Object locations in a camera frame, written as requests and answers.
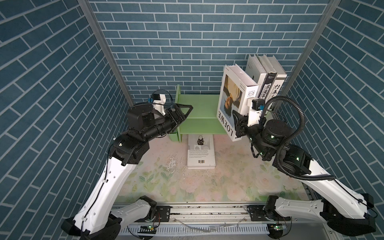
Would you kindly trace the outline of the green two-tier shelf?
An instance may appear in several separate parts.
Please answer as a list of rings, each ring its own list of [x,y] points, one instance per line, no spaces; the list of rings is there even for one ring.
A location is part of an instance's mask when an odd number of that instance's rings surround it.
[[[170,139],[181,143],[186,135],[226,135],[217,118],[219,99],[219,95],[183,94],[181,86],[177,86],[175,103],[191,105],[193,110]]]

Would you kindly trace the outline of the white book with barcode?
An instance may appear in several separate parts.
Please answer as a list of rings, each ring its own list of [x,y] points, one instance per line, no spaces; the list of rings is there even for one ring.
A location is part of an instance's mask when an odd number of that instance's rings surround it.
[[[188,135],[188,169],[214,169],[216,157],[213,135]]]

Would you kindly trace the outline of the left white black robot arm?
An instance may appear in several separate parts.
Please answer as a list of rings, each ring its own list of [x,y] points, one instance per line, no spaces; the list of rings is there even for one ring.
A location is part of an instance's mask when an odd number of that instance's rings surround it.
[[[123,224],[159,221],[157,202],[147,196],[118,210],[112,207],[125,181],[149,150],[150,141],[172,133],[192,110],[193,106],[182,104],[173,104],[163,112],[151,103],[131,107],[127,112],[128,129],[109,147],[106,165],[91,195],[75,216],[64,220],[61,229],[81,240],[114,240]]]

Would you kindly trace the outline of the aluminium mounting rail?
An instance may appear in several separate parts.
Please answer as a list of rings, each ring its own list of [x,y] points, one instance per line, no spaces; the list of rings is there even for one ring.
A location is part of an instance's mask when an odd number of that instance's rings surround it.
[[[250,220],[246,208],[249,205],[264,205],[264,211],[269,221],[285,222],[296,219],[325,222],[325,203],[316,201],[294,201],[270,196],[265,204],[203,204],[203,205],[173,205],[169,221],[175,222],[212,222],[214,224]],[[139,199],[126,207],[113,209],[108,205],[87,204],[74,217],[75,226],[88,233],[95,233],[108,225],[130,225],[137,221],[151,221],[150,209],[156,208],[157,203],[149,198]]]

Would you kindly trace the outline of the white La Dame aux camelias book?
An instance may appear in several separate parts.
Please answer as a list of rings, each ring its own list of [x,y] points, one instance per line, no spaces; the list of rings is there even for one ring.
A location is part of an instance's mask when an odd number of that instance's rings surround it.
[[[260,95],[262,86],[267,77],[267,72],[263,65],[256,56],[249,55],[245,72],[250,76],[251,79],[259,86],[257,91],[257,97]]]

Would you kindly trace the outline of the large white black-spine book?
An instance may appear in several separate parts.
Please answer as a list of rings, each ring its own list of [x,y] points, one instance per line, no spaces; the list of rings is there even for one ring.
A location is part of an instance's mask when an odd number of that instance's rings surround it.
[[[269,101],[271,98],[276,97],[279,94],[283,86],[283,83],[285,82],[288,76],[285,70],[283,69],[283,67],[281,66],[281,64],[278,62],[278,60],[275,57],[268,57],[268,59],[270,60],[272,67],[276,70],[277,75],[274,83],[270,87],[266,101]]]

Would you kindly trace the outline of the Chinese book with man portrait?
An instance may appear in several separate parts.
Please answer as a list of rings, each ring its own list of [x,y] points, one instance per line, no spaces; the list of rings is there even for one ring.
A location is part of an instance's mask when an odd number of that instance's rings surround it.
[[[260,96],[259,96],[260,99],[265,100],[267,98],[268,92],[269,92],[272,84],[275,81],[275,78],[277,76],[277,71],[275,70],[270,59],[266,55],[258,56],[258,58],[259,58],[260,63],[262,64],[263,68],[265,69],[265,71],[267,73],[265,80],[264,80],[264,83],[262,85]]]

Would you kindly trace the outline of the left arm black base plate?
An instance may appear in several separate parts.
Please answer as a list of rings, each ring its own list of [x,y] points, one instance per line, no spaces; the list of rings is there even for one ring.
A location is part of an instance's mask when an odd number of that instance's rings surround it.
[[[171,206],[156,206],[150,209],[150,220],[155,223],[169,222]]]

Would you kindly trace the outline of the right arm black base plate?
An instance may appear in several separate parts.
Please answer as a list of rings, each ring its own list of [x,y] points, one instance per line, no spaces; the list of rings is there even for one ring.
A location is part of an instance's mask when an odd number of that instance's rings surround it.
[[[252,222],[269,221],[264,211],[264,205],[249,205],[246,210]]]

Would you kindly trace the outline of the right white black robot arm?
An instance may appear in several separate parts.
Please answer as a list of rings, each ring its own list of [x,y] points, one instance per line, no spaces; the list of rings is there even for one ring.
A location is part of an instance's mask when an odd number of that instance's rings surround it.
[[[374,233],[376,219],[370,214],[374,199],[370,194],[359,194],[328,173],[312,156],[291,140],[305,127],[305,114],[297,107],[299,126],[293,130],[278,120],[265,121],[264,112],[258,121],[249,125],[250,116],[233,111],[236,134],[251,142],[254,157],[273,161],[280,172],[296,179],[321,196],[320,200],[293,201],[285,197],[269,196],[264,206],[266,218],[281,221],[300,217],[326,223],[332,230],[349,237]]]

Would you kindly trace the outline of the white Loewe Foundation Craft Prize book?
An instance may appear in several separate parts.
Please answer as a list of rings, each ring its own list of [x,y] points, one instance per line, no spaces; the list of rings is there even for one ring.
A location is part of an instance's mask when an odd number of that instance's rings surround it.
[[[242,139],[236,136],[233,111],[247,115],[248,99],[256,96],[258,88],[255,81],[238,65],[224,67],[217,119],[233,142]]]

